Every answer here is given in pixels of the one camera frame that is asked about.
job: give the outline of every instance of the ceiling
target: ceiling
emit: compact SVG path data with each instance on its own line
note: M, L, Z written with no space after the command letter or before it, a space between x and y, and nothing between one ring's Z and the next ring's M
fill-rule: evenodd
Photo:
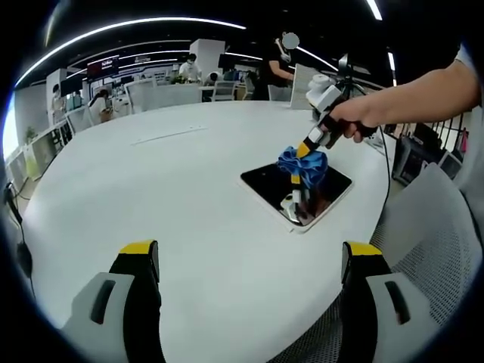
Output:
M190 43L199 38L224 40L229 51L258 57L262 54L264 40L273 36L273 31L279 27L295 32L302 48L335 66L337 59L348 52L354 65L370 72L370 75L358 76L385 86L392 84L388 51L396 59L398 83L409 82L428 70L450 64L460 39L455 6L437 0L377 0L377 4L383 21L375 20L365 0L322 0L317 4L279 1L276 5L246 0L226 9L190 1L176 4L145 0L62 1L50 9L50 19L33 37L19 75L44 54L76 36L127 20L198 17L235 23L247 29L180 21L123 26L67 46L32 71L19 86L42 81L58 68L71 65L85 68L89 61L110 55L122 57L149 51L188 50ZM146 42L151 43L109 51ZM298 63L330 70L301 51L295 51L293 56ZM161 54L154 59L164 58L167 56Z

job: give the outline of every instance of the hand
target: hand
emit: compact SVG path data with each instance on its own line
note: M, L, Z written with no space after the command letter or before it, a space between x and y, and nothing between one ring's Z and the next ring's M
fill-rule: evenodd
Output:
M374 102L376 94L351 98L342 104L338 104L330 113L336 121L341 119L350 122L344 135L346 138L353 138L355 142L359 143L363 140L361 134L357 131L356 125L353 122L360 121L367 127L378 127L384 122L384 115L378 103Z

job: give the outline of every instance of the blue cloth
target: blue cloth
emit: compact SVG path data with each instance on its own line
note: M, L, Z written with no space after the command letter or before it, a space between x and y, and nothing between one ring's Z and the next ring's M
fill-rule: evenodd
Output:
M313 151L309 155L296 157L296 149L289 146L280 156L278 167L283 172L299 175L308 189L319 185L327 171L327 156L320 151Z

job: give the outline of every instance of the yellow tape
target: yellow tape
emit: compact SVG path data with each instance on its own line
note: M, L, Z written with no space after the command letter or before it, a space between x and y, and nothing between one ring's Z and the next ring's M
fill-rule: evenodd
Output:
M299 177L299 175L291 175L290 182L292 184L301 184L301 178Z
M308 145L306 145L304 142L301 143L301 145L297 148L296 156L297 157L305 157L307 154L309 154L310 150Z
M134 242L122 248L119 253L128 255L147 255L150 252L150 245L154 240L145 240L142 242Z
M353 256L372 256L381 255L381 251L370 244L362 244L360 242L348 242L351 254Z

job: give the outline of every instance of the white round table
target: white round table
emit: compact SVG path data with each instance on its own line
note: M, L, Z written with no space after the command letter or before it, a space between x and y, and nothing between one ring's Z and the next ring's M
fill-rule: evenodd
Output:
M122 247L156 239L166 360L273 358L337 297L342 242L370 240L386 196L384 156L344 138L327 155L354 185L305 234L289 233L239 185L242 172L298 145L310 119L285 103L217 102L76 135L24 216L42 311L62 327L73 297Z

